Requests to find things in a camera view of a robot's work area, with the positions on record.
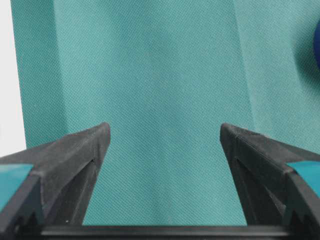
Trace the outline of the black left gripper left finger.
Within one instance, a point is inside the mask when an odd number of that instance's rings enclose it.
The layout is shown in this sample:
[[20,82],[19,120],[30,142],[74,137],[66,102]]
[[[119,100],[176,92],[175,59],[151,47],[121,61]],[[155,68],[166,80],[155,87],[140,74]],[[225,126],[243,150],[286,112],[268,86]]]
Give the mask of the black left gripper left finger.
[[108,123],[0,159],[0,237],[81,225],[111,141]]

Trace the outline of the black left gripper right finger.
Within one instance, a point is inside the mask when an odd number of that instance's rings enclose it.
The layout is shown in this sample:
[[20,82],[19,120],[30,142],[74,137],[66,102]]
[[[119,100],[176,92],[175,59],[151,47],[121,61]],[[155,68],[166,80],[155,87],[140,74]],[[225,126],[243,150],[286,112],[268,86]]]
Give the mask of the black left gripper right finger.
[[291,164],[320,155],[223,123],[220,143],[249,226],[284,226],[299,239],[320,238],[320,197]]

